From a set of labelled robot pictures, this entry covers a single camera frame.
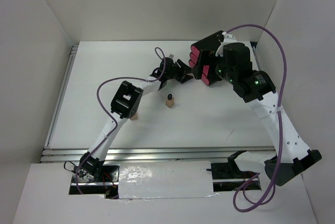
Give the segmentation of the black drawer organizer case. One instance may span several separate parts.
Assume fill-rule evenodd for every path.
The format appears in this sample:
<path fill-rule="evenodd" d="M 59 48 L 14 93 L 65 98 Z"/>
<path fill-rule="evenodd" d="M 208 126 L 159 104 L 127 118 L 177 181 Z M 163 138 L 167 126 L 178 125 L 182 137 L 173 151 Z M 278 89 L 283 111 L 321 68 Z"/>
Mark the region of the black drawer organizer case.
<path fill-rule="evenodd" d="M 200 50 L 210 50 L 216 53 L 218 47 L 220 46 L 220 41 L 222 40 L 221 33 L 223 31 L 220 30 L 202 40 L 199 40 L 192 44 L 191 46 L 195 46 L 199 51 Z M 224 46 L 223 48 L 223 63 L 221 64 L 222 69 L 224 70 L 224 79 L 228 80 L 228 82 L 233 82 L 233 72 L 234 67 L 231 65 L 232 61 L 232 50 L 235 43 L 230 43 Z"/>

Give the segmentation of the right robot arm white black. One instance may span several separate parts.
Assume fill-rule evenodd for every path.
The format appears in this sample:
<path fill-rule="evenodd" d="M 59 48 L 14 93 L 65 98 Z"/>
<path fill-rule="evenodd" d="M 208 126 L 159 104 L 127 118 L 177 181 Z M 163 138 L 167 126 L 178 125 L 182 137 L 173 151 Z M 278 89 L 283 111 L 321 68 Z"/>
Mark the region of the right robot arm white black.
<path fill-rule="evenodd" d="M 270 76 L 255 70 L 250 49 L 242 42 L 222 43 L 217 48 L 191 45 L 189 65 L 194 78 L 207 85 L 225 80 L 255 112 L 275 148 L 269 154 L 238 151 L 228 159 L 228 173 L 240 177 L 245 171 L 265 173 L 273 184 L 283 186 L 321 160 L 299 136 L 281 105 L 281 95 Z"/>

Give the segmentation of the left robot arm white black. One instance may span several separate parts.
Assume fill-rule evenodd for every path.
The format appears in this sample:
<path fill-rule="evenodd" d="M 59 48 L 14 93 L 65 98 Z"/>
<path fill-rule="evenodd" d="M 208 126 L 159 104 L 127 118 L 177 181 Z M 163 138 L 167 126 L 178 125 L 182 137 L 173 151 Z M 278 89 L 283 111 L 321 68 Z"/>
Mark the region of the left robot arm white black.
<path fill-rule="evenodd" d="M 117 77 L 103 82 L 97 89 L 96 96 L 99 104 L 102 104 L 99 93 L 103 85 L 108 82 L 122 80 L 115 96 L 111 100 L 110 109 L 103 110 L 110 117 L 100 133 L 100 137 L 88 151 L 81 157 L 79 165 L 75 169 L 75 176 L 83 172 L 85 177 L 95 182 L 102 177 L 103 164 L 107 152 L 121 127 L 135 116 L 140 101 L 144 95 L 161 90 L 169 80 L 185 83 L 191 80 L 191 68 L 178 59 L 163 58 L 160 66 L 146 78 Z"/>

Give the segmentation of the pink top drawer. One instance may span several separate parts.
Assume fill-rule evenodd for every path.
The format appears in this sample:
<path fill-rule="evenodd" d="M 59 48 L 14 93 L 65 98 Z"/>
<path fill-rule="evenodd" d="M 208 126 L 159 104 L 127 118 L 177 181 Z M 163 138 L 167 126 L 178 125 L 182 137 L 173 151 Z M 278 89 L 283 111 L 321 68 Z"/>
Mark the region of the pink top drawer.
<path fill-rule="evenodd" d="M 200 51 L 195 47 L 191 46 L 191 54 L 193 54 L 196 58 L 199 56 Z"/>

